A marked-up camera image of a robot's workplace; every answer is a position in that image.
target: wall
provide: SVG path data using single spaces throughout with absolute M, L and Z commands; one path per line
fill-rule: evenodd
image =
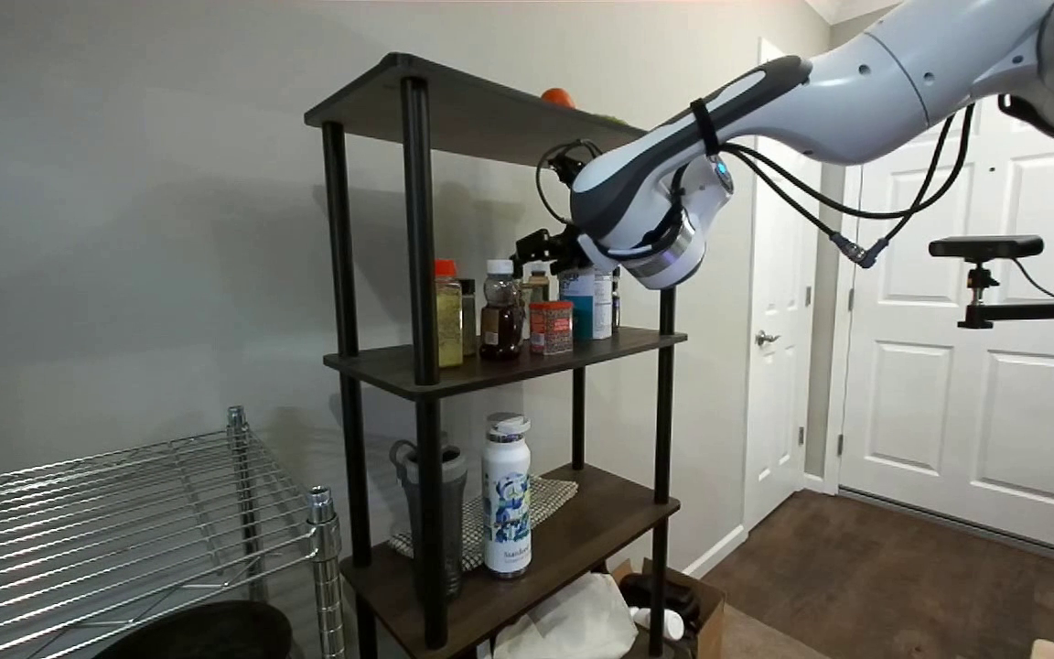
M 832 49 L 844 45 L 892 7 L 878 9 L 832 25 Z M 844 199 L 844 168 L 823 166 L 820 192 L 834 199 Z M 841 231 L 843 214 L 820 206 L 820 219 Z M 828 438 L 828 393 L 832 387 L 832 342 L 836 329 L 837 305 L 848 304 L 848 292 L 836 291 L 840 252 L 832 243 L 820 240 L 816 248 L 815 316 L 812 322 L 812 371 L 807 383 L 807 446 L 804 471 L 823 477 L 824 451 Z
M 301 113 L 408 51 L 656 125 L 754 66 L 760 37 L 812 55 L 828 27 L 802 0 L 0 1 L 0 471 L 218 428 L 242 404 L 344 513 L 337 379 L 319 364 L 335 347 L 321 148 Z M 401 150 L 349 137 L 348 154 L 364 347 L 405 342 Z M 443 154 L 433 166 L 438 255 L 465 274 L 554 227 L 530 169 Z M 737 179 L 753 188 L 747 171 Z M 678 567 L 743 509 L 749 193 L 716 222 L 711 251 L 678 299 L 691 336 L 677 353 Z M 657 295 L 629 280 L 623 296 L 624 322 L 656 326 Z M 656 354 L 590 368 L 590 463 L 651 483 L 653 381 Z M 565 462 L 569 400 L 555 375 L 451 399 L 443 416 L 473 450 L 487 412 L 523 409 L 544 470 Z M 411 433 L 412 408 L 365 388 L 364 413 L 383 538 L 404 523 L 385 453 Z

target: floral water bottle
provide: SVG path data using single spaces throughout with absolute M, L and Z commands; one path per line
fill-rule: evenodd
M 482 562 L 495 579 L 515 579 L 530 563 L 530 421 L 522 413 L 487 418 L 482 450 Z

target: wooden shelf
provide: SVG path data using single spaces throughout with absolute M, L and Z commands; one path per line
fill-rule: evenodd
M 417 400 L 452 396 L 455 393 L 539 379 L 541 375 L 571 371 L 572 368 L 609 362 L 642 351 L 664 349 L 685 341 L 685 334 L 662 335 L 651 329 L 621 327 L 620 332 L 611 338 L 577 344 L 574 350 L 567 354 L 534 355 L 524 346 L 524 354 L 516 362 L 485 362 L 476 356 L 468 357 L 461 366 L 443 368 L 436 385 L 413 383 L 412 346 L 363 350 L 359 355 L 352 357 L 329 354 L 325 355 L 323 363 L 387 392 Z
M 574 139 L 591 139 L 608 151 L 645 134 L 405 53 L 385 55 L 310 109 L 304 121 L 315 129 L 338 123 L 351 135 L 401 142 L 401 81 L 410 76 L 430 89 L 431 148 L 452 154 L 535 167 L 545 150 Z
M 682 506 L 677 500 L 655 504 L 651 489 L 601 468 L 561 467 L 547 477 L 580 483 L 580 491 L 532 532 L 531 563 L 522 579 L 492 579 L 481 567 L 466 573 L 460 596 L 448 604 L 450 641 L 445 647 L 426 647 L 412 560 L 380 545 L 372 550 L 369 567 L 356 568 L 346 559 L 344 577 L 411 656 L 448 659 L 547 600 Z

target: wire shelf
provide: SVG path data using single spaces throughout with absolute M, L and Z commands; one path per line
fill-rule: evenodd
M 308 516 L 246 423 L 0 476 L 0 658 L 90 656 L 202 600 L 264 600 L 316 556 Z

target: door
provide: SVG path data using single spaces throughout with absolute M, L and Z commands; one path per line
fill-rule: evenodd
M 782 53 L 760 42 L 760 61 Z M 760 137 L 756 149 L 820 188 L 820 163 Z M 777 183 L 778 175 L 770 172 Z M 786 189 L 794 188 L 789 183 Z M 812 212 L 819 205 L 796 195 Z M 750 363 L 747 381 L 744 526 L 762 521 L 803 484 L 807 367 L 812 354 L 812 285 L 817 232 L 761 179 L 754 189 Z
M 1040 234 L 1043 254 L 1022 263 L 1054 292 L 1054 141 L 980 110 L 958 183 L 855 274 L 840 484 L 1054 545 L 1054 321 L 959 329 L 969 267 L 928 252 L 948 236 Z M 866 163 L 861 208 L 911 205 L 937 133 Z M 891 226 L 861 220 L 857 241 Z M 1012 263 L 988 267 L 1001 283 L 988 303 L 1047 299 Z

